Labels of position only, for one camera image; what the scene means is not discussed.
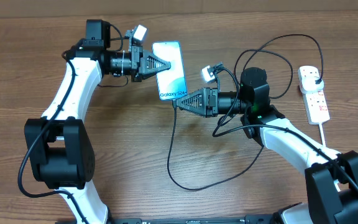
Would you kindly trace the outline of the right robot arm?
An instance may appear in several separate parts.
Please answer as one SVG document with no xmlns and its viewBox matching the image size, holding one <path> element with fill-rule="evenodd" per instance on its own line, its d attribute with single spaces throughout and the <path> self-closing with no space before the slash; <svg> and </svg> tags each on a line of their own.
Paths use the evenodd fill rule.
<svg viewBox="0 0 358 224">
<path fill-rule="evenodd" d="M 358 223 L 358 153 L 340 153 L 302 133 L 269 98 L 267 74 L 260 68 L 243 70 L 235 92 L 202 88 L 173 102 L 203 117 L 239 114 L 240 130 L 270 149 L 306 181 L 306 203 L 296 203 L 271 215 L 248 215 L 246 223 Z"/>
</svg>

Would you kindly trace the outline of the Samsung Galaxy smartphone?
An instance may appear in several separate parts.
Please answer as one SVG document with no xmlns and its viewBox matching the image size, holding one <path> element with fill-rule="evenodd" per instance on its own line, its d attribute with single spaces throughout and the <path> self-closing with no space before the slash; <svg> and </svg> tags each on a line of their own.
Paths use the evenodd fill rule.
<svg viewBox="0 0 358 224">
<path fill-rule="evenodd" d="M 168 70 L 156 74 L 160 100 L 175 100 L 185 96 L 187 86 L 179 41 L 154 42 L 152 50 L 154 55 L 171 65 Z"/>
</svg>

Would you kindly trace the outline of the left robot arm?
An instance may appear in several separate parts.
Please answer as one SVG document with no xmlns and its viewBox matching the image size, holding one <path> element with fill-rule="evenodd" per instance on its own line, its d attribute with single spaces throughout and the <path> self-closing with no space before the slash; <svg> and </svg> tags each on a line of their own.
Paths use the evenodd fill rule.
<svg viewBox="0 0 358 224">
<path fill-rule="evenodd" d="M 129 41 L 127 52 L 111 50 L 107 21 L 88 19 L 85 38 L 62 53 L 66 72 L 50 106 L 24 126 L 27 152 L 17 184 L 29 198 L 61 195 L 75 223 L 113 223 L 93 183 L 95 154 L 84 125 L 90 99 L 105 75 L 141 82 L 170 69 L 171 64 L 143 49 L 147 28 L 138 25 L 119 40 Z"/>
</svg>

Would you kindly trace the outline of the white power strip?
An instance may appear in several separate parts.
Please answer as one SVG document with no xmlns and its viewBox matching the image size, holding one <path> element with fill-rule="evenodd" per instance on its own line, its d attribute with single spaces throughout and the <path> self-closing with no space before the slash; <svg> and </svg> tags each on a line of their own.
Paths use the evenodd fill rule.
<svg viewBox="0 0 358 224">
<path fill-rule="evenodd" d="M 299 82 L 303 78 L 320 79 L 319 71 L 316 67 L 305 65 L 298 69 Z M 310 124 L 323 124 L 330 120 L 327 102 L 323 89 L 310 94 L 302 94 L 305 104 L 306 115 Z"/>
</svg>

